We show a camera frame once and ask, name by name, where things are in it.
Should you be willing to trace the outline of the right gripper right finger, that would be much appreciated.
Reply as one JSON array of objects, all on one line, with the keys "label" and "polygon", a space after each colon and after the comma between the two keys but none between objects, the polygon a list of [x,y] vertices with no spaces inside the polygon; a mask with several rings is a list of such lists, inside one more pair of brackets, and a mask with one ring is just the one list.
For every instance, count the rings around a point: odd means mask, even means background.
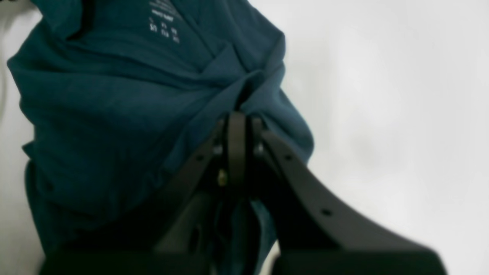
[{"label": "right gripper right finger", "polygon": [[334,195],[262,119],[250,120],[254,183],[274,219],[273,275],[445,275],[438,254]]}]

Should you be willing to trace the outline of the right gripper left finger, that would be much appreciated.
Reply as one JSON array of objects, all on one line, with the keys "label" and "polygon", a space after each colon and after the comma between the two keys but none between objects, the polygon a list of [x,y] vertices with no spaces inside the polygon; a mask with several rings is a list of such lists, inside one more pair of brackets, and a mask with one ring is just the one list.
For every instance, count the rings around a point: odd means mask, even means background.
[{"label": "right gripper left finger", "polygon": [[215,213],[243,185],[246,116],[221,118],[169,183],[99,230],[47,256],[40,275],[215,275]]}]

